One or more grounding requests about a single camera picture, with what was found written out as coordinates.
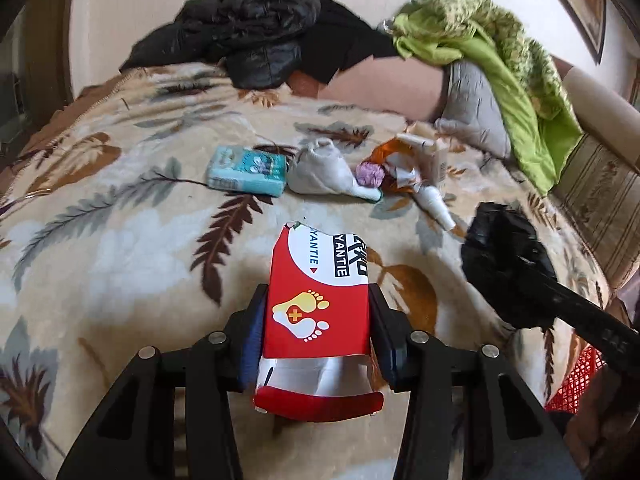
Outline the white spray bottle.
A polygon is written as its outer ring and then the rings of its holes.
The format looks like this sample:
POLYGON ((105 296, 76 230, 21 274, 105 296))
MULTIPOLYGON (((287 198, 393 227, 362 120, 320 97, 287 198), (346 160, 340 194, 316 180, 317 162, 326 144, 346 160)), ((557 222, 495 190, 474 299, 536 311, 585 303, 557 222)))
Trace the white spray bottle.
POLYGON ((451 217, 442 194, 436 186, 422 186, 420 191, 414 194, 414 199, 420 208, 427 212, 446 232, 450 232, 456 227, 456 222, 451 217))

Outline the orange plastic wrapper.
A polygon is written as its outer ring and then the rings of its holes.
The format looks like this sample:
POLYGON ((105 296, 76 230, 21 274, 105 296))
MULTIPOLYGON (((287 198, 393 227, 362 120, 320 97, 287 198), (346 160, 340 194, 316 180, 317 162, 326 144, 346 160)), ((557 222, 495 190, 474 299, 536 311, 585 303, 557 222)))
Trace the orange plastic wrapper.
POLYGON ((416 149, 394 136, 377 146, 367 162, 380 166, 384 171, 381 184, 383 192, 416 193, 422 186, 422 176, 416 149))

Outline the leaf-pattern beige blanket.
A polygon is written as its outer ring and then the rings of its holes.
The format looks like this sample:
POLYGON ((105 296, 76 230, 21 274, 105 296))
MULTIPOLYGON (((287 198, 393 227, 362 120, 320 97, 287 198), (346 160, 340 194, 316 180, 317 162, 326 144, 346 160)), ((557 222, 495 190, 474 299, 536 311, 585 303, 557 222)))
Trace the leaf-pattern beige blanket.
POLYGON ((205 183, 221 145, 291 157, 325 138, 358 164, 406 127, 400 115, 286 87, 236 90, 203 64, 134 70, 55 116, 30 161, 1 179, 1 415, 35 470, 56 475, 139 348, 190 346, 244 308, 295 221, 359 235, 370 279, 415 328, 458 348, 503 348, 549 400, 577 337, 560 322, 514 332, 465 281, 460 247, 476 206, 523 211, 563 285, 599 306, 611 289, 554 203, 500 160, 446 140, 451 231, 405 195, 270 198, 205 183))

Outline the grey quilted pillow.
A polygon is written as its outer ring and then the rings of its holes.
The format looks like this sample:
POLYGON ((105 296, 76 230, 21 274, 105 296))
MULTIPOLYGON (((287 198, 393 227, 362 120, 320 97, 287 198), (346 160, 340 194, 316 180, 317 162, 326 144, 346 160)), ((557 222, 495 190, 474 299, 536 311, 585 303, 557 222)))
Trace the grey quilted pillow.
POLYGON ((435 128, 498 159, 512 156, 510 136, 490 82, 466 58, 448 66, 446 105, 435 128))

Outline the teal tissue packet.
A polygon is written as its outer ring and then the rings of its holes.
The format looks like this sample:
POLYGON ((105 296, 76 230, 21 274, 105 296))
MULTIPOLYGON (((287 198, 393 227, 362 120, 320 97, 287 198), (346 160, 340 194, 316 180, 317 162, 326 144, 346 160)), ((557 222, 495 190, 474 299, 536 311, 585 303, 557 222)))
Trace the teal tissue packet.
POLYGON ((205 179, 218 191, 278 197, 286 187, 287 169, 284 155, 221 145, 208 163, 205 179))

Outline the white sock with green trim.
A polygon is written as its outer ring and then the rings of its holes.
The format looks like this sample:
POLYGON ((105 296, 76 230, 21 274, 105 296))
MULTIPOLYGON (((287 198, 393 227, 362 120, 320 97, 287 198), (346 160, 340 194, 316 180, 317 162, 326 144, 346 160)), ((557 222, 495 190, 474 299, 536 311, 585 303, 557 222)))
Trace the white sock with green trim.
POLYGON ((341 151, 328 138, 314 139, 301 148, 288 166, 286 184, 306 195, 346 195, 375 203, 378 188, 360 185, 341 151))

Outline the red mesh waste basket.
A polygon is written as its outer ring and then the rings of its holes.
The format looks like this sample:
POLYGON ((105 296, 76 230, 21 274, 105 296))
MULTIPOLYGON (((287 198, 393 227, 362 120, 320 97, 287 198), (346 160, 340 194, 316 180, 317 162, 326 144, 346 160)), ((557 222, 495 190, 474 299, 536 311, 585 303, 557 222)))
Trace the red mesh waste basket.
POLYGON ((576 365, 566 376, 558 392, 546 404, 547 412, 576 414, 580 400, 586 392, 593 376, 604 365, 601 352, 588 346, 580 352, 576 365))

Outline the black plastic bag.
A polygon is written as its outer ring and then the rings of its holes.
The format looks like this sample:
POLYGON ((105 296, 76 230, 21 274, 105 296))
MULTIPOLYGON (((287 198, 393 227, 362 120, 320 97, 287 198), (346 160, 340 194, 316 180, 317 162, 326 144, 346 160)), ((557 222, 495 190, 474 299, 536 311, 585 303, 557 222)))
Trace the black plastic bag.
POLYGON ((481 203, 461 247, 462 270, 503 322, 517 330, 554 322, 544 278, 556 274, 526 215, 506 204, 481 203))

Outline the pink bed sheet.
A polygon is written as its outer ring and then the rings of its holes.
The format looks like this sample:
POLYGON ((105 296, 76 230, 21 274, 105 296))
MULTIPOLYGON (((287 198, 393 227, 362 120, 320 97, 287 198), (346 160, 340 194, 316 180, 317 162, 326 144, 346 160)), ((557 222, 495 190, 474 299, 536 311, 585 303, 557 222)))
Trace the pink bed sheet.
POLYGON ((395 113, 415 122, 431 122, 447 101, 445 70, 416 58, 369 56, 322 84, 300 70, 288 78, 296 96, 357 105, 367 110, 395 113))

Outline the red white foot-print box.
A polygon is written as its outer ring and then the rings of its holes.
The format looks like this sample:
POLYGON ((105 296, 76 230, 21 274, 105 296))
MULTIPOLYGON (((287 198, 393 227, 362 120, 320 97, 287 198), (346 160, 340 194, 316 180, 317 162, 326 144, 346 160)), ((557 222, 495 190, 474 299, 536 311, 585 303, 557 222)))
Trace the red white foot-print box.
POLYGON ((382 410, 372 386, 367 245, 285 226, 273 247, 254 407, 298 422, 382 410))

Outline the green quilted comforter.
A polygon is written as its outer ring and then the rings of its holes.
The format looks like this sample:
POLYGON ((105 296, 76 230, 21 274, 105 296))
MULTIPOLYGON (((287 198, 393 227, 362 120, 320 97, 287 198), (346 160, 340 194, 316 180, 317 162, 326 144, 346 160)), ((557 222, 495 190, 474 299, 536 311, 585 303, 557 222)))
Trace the green quilted comforter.
POLYGON ((559 183, 582 127, 552 56, 515 14, 492 0, 411 0, 390 19, 390 34, 403 58, 476 64, 522 173, 541 195, 559 183))

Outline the pink paper ball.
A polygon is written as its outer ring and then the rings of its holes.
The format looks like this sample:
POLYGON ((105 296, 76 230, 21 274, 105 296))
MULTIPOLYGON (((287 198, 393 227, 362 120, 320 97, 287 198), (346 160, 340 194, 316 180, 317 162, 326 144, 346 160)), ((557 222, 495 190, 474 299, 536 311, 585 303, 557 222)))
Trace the pink paper ball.
POLYGON ((375 162, 365 160, 356 167, 355 178, 364 188, 379 188, 385 179, 385 169, 375 162))

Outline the striped brown sofa cushion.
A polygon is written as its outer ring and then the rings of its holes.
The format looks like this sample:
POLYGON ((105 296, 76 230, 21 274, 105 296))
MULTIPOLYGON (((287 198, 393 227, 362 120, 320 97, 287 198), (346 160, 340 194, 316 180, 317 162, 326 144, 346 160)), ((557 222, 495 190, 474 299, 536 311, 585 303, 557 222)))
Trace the striped brown sofa cushion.
POLYGON ((639 173, 594 136, 579 141, 553 195, 614 290, 639 269, 639 173))

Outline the black puffer jacket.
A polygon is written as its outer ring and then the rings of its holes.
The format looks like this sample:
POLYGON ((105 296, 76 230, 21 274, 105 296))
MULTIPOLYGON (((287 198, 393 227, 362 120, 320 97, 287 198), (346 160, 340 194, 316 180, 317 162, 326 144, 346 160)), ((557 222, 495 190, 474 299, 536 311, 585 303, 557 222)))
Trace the black puffer jacket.
POLYGON ((370 56, 396 54, 390 36, 334 0, 188 0, 120 69, 221 64, 235 88, 265 90, 296 70, 328 84, 370 56))

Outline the beige cardboard box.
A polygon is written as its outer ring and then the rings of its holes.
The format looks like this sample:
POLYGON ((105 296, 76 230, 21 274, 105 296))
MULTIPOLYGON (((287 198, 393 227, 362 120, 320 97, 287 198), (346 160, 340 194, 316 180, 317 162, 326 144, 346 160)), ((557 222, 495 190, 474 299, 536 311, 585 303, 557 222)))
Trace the beige cardboard box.
POLYGON ((398 139, 410 146, 423 185, 441 188, 447 175, 448 144, 427 122, 414 122, 398 139))

